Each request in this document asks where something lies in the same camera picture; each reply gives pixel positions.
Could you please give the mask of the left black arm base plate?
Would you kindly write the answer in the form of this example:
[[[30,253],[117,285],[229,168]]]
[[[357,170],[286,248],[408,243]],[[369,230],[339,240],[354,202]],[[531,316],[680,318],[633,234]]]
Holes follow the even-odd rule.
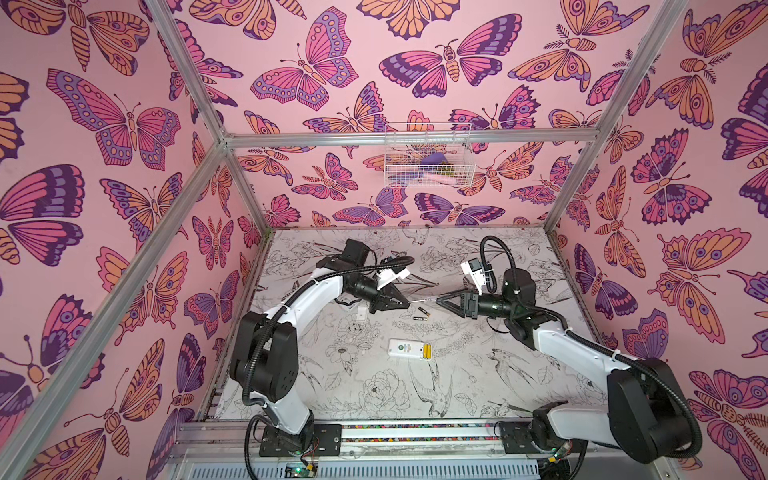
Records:
[[[312,454],[319,457],[337,457],[340,455],[341,440],[341,424],[314,424],[307,426],[298,435],[267,426],[261,439],[259,456],[298,457],[301,454]]]

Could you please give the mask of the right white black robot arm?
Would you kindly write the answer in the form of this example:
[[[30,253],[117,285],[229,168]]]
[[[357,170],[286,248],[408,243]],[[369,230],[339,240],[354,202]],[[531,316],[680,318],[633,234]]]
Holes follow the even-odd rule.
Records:
[[[641,464],[700,452],[701,427],[667,363],[600,345],[579,335],[562,314],[537,305],[535,281],[496,236],[480,240],[478,258],[463,263],[462,271],[474,287],[439,297],[439,306],[461,318],[501,320],[503,333],[574,369],[605,395],[600,406],[560,401],[535,409],[529,431],[538,449],[595,443]]]

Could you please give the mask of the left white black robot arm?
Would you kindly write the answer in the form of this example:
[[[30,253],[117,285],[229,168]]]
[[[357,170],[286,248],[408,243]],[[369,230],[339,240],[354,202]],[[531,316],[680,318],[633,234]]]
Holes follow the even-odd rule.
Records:
[[[319,260],[309,279],[281,303],[262,313],[249,311],[239,322],[229,377],[241,387],[245,406],[262,409],[255,420],[290,453],[305,453],[317,443],[314,414],[294,389],[303,331],[343,295],[366,304],[371,314],[410,306],[395,282],[410,275],[415,259],[388,257],[368,265],[370,254],[366,244],[348,239],[341,253]]]

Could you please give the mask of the small white remote control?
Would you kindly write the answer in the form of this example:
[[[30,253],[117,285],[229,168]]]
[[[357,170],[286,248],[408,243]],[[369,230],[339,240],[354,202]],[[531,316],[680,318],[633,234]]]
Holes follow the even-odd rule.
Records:
[[[404,339],[391,339],[388,343],[387,353],[389,357],[425,360],[422,358],[422,346],[424,342]]]

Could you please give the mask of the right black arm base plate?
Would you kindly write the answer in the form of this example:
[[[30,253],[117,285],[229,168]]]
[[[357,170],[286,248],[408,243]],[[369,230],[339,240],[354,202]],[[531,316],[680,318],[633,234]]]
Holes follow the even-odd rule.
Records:
[[[495,424],[494,432],[506,454],[539,454],[550,463],[577,458],[585,452],[581,440],[568,440],[557,436],[541,419],[502,420]]]

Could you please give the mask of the clear handle screwdriver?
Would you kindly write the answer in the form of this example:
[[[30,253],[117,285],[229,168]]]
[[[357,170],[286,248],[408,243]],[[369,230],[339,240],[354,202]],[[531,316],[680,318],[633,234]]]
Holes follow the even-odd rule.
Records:
[[[408,298],[410,303],[436,303],[438,296],[427,296],[423,298]]]

